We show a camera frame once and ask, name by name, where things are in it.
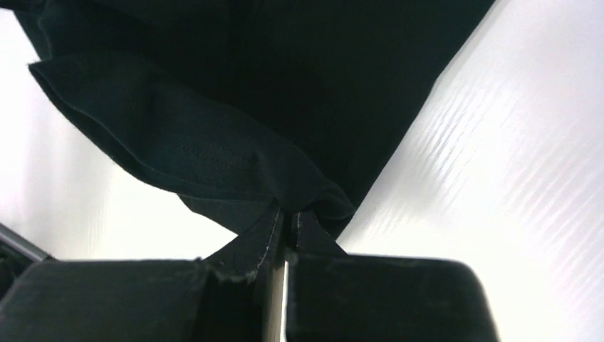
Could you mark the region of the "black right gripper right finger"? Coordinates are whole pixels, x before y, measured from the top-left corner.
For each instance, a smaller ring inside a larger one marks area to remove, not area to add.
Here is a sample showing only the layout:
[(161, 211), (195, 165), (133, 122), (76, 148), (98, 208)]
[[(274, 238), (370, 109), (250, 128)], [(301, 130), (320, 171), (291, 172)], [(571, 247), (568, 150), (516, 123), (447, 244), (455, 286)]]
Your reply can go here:
[(288, 233), (288, 341), (497, 340), (467, 265), (348, 254), (313, 212), (295, 214)]

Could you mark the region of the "black t-shirt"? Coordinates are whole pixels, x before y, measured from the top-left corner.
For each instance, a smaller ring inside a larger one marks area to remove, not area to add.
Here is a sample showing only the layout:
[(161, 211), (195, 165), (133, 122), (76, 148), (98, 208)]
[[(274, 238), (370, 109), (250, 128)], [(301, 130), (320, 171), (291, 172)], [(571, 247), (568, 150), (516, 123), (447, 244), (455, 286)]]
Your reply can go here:
[(242, 233), (338, 236), (490, 1), (3, 1), (49, 100), (125, 171)]

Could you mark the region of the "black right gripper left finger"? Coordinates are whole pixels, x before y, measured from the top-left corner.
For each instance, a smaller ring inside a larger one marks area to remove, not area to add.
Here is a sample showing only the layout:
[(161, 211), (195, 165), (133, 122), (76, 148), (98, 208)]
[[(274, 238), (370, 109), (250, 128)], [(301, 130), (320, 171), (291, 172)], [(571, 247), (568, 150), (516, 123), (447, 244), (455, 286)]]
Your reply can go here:
[(1, 248), (3, 341), (278, 341), (284, 213), (206, 259), (30, 262)]

